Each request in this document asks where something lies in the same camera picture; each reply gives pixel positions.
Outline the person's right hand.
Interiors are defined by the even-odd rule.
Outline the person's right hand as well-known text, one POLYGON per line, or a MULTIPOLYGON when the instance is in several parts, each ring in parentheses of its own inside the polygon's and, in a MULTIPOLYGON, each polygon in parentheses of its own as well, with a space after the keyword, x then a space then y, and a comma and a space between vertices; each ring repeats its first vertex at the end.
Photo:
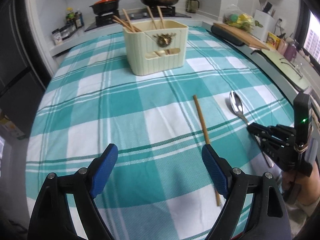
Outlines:
POLYGON ((284 190, 288 190, 293 181, 301 186, 297 197, 300 204, 309 206, 319 198, 319 169, 316 162, 313 163, 312 173, 309 177, 300 173, 296 175, 294 171, 290 171, 282 172, 282 178, 282 189, 284 190))

